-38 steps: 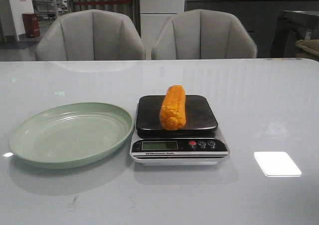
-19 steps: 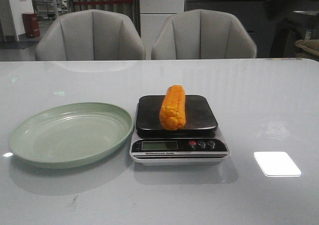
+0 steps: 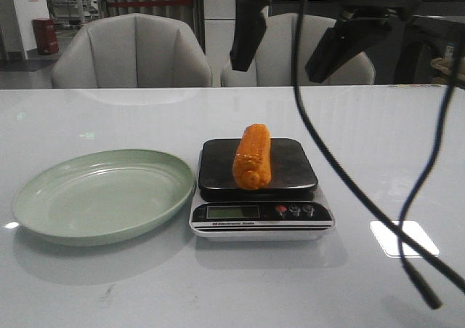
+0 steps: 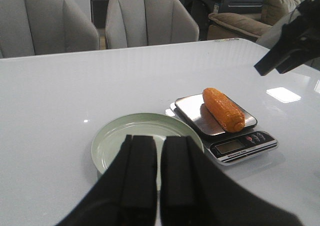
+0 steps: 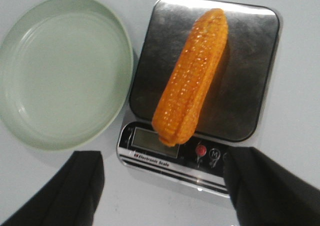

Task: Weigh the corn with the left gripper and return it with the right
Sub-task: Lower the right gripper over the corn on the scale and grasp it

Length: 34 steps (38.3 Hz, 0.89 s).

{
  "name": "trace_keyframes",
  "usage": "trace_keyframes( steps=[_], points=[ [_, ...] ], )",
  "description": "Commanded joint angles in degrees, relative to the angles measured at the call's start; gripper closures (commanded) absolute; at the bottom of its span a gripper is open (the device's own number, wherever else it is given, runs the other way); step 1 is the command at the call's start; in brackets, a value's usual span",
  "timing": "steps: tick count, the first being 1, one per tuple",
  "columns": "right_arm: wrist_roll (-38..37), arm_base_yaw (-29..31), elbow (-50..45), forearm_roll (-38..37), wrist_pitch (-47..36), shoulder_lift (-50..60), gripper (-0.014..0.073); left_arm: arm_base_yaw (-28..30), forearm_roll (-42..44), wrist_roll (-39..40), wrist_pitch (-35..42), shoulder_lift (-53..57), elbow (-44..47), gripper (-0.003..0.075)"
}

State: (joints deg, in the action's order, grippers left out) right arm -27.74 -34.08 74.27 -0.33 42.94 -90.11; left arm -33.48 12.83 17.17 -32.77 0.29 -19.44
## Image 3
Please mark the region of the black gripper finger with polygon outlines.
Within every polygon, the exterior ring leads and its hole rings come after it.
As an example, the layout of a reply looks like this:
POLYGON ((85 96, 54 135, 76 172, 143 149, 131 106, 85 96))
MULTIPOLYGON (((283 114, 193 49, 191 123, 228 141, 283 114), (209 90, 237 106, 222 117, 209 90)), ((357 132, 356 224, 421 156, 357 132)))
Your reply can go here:
POLYGON ((344 10, 307 61, 308 79, 321 83, 353 57, 381 43, 392 31, 388 19, 388 9, 344 10))
POLYGON ((262 10, 268 0, 235 0, 235 30, 230 63, 234 71, 247 71, 267 29, 262 10))

